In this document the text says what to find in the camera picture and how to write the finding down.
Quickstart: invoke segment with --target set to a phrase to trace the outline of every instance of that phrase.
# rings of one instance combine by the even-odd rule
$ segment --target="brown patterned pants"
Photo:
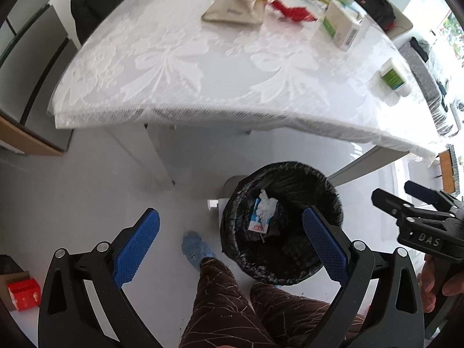
[[[328,303],[256,283],[250,291],[253,310],[220,260],[205,258],[200,267],[192,317],[179,348],[299,348],[329,308]],[[346,338],[358,333],[363,321],[357,316]]]

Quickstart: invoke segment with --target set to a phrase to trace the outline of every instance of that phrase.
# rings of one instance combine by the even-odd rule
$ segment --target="human hand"
[[[435,301],[437,301],[437,297],[432,293],[435,286],[435,263],[432,255],[425,255],[425,264],[422,273],[419,274],[419,281],[422,281],[420,294],[424,313],[431,313],[435,308]],[[449,279],[441,291],[447,297],[464,293],[464,271]]]

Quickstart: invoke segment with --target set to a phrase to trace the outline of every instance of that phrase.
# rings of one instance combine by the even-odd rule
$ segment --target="white table leg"
[[[153,175],[163,191],[173,188],[171,177],[143,124],[112,126],[107,131],[143,169]]]
[[[364,175],[372,173],[407,155],[408,152],[399,152],[394,149],[375,146],[361,157],[346,165],[336,173],[329,176],[334,187],[351,182]]]

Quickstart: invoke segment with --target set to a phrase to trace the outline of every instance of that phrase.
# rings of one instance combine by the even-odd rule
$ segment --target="beige box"
[[[322,24],[333,38],[334,44],[347,51],[356,39],[362,21],[361,13],[337,0],[331,0]]]

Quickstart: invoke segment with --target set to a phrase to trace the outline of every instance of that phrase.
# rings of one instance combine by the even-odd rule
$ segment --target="trash can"
[[[261,190],[278,200],[268,232],[263,235],[248,230]],[[222,251],[258,281],[298,284],[322,267],[302,225],[302,213],[312,205],[329,224],[342,225],[342,204],[321,172],[300,162],[262,167],[238,182],[224,208]]]

